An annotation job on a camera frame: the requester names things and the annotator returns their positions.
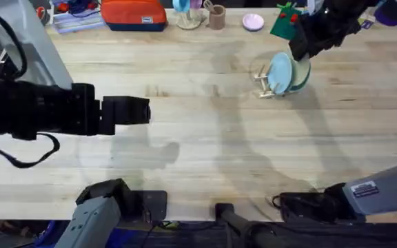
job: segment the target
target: cup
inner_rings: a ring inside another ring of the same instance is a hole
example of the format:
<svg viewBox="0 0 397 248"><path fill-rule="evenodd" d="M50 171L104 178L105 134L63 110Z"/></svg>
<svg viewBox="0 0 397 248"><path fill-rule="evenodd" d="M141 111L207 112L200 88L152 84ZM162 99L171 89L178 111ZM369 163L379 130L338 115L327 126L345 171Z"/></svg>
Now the cup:
<svg viewBox="0 0 397 248"><path fill-rule="evenodd" d="M226 8L216 4L214 5L215 13L210 12L209 27L212 30L220 30L225 27Z"/></svg>

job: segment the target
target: wooden tabletop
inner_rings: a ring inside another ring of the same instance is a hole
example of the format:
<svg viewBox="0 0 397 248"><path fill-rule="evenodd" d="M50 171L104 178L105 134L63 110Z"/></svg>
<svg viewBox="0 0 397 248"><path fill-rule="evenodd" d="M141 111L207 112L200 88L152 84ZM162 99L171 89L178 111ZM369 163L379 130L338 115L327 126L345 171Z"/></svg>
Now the wooden tabletop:
<svg viewBox="0 0 397 248"><path fill-rule="evenodd" d="M241 27L245 13L265 19ZM250 220L279 220L265 197L305 192L397 165L397 27L376 24L312 62L307 87L279 99L257 98L252 80L287 47L269 33L277 9L231 9L226 28L50 36L75 82L96 96L151 100L149 125L117 127L116 136L57 135L61 150L31 169L0 157L0 219L69 219L92 183L123 178L131 189L168 193L170 220L211 220L214 203L235 203ZM18 159L51 148L0 136ZM397 214L370 218L397 222Z"/></svg>

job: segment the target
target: cable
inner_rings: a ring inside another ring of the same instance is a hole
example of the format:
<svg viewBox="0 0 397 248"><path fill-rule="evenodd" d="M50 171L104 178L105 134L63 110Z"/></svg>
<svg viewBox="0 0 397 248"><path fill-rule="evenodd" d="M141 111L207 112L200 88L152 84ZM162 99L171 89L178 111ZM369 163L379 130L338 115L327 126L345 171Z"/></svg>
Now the cable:
<svg viewBox="0 0 397 248"><path fill-rule="evenodd" d="M269 206L274 207L278 210L281 210L281 206L275 203L276 199L279 199L280 196L274 196L272 197L272 200L269 202L268 200L266 200L266 202L269 204Z"/></svg>
<svg viewBox="0 0 397 248"><path fill-rule="evenodd" d="M273 206L274 206L276 209L278 209L278 210L281 209L281 206L278 205L278 204L276 204L276 203L275 203L275 200L276 200L276 199L281 199L281 198L283 198L283 199L288 199L288 200L294 200L294 201L297 201L297 202L299 202L299 203L306 204L306 205L308 205L308 206L310 206L310 207L321 207L321 205L319 205L319 204L311 203L311 202L309 202L308 200L302 199L302 198L300 198L300 197L274 196L274 197L272 197L271 203L272 203Z"/></svg>
<svg viewBox="0 0 397 248"><path fill-rule="evenodd" d="M7 152L5 152L1 149L0 149L0 155L3 156L4 158L6 158L16 168L27 169L27 168L33 167L33 166L39 164L40 162L44 161L52 154L59 151L59 149L61 148L61 144L59 143L58 139L56 137L54 137L53 135L46 134L46 133L37 133L37 135L46 136L53 142L53 148L50 151L48 151L47 153L45 153L39 160L37 160L35 162L21 162L21 161L17 160L15 157L13 157L12 155L8 154Z"/></svg>
<svg viewBox="0 0 397 248"><path fill-rule="evenodd" d="M86 15L84 15L84 16L77 16L77 15L74 15L73 13L70 13L73 17L77 17L77 18L85 18L85 17L89 17L90 15L92 15L92 14L97 14L97 13L99 13L100 12L100 10L98 10L98 11L95 11L95 12L91 12L90 14L86 14Z"/></svg>
<svg viewBox="0 0 397 248"><path fill-rule="evenodd" d="M15 80L22 77L27 72L27 57L24 49L22 48L21 42L18 40L12 27L0 16L0 24L7 32L8 36L12 39L14 46L18 49L19 56L21 57L21 69L11 75L10 79Z"/></svg>
<svg viewBox="0 0 397 248"><path fill-rule="evenodd" d="M157 225L153 225L153 226L151 227L151 229L146 233L146 236L145 236L145 238L143 239L141 248L143 248L143 247L145 246L146 240L148 239L148 237L149 237L150 234L152 233L152 230L154 230L154 228L156 228L156 227L157 227Z"/></svg>
<svg viewBox="0 0 397 248"><path fill-rule="evenodd" d="M34 242L28 242L28 243L26 243L26 244L17 245L17 246L12 247L12 248L24 248L24 247L29 247L30 245L33 245L33 244L34 244Z"/></svg>
<svg viewBox="0 0 397 248"><path fill-rule="evenodd" d="M91 2L91 0L72 0L69 1L69 10L68 12L70 14L78 14L82 13L85 11L87 8L88 4Z"/></svg>
<svg viewBox="0 0 397 248"><path fill-rule="evenodd" d="M211 225L208 225L205 227L199 227L199 228L178 228L178 227L169 228L169 227L167 227L169 224L171 224L171 222L169 222L166 225L158 225L158 227L160 227L161 229L170 230L170 231L205 231L207 229L211 229L218 225L217 222L213 222Z"/></svg>

